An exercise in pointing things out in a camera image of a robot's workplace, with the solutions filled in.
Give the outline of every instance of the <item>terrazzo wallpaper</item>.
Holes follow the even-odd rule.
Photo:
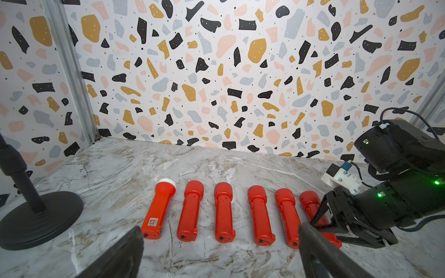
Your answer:
[[[444,1],[63,3],[103,136],[360,161],[445,65]]]
[[[41,2],[0,2],[0,132],[34,184],[88,142],[82,133]],[[0,206],[20,192],[0,171]]]

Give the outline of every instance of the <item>barcode sticker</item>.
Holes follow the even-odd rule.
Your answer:
[[[148,221],[148,226],[156,227],[157,224],[158,224],[157,218],[150,218],[150,220]]]

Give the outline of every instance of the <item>black stand base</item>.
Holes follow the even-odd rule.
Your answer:
[[[40,196],[46,210],[35,214],[27,202],[0,221],[0,247],[23,250],[50,241],[80,216],[83,202],[75,193],[59,191]]]

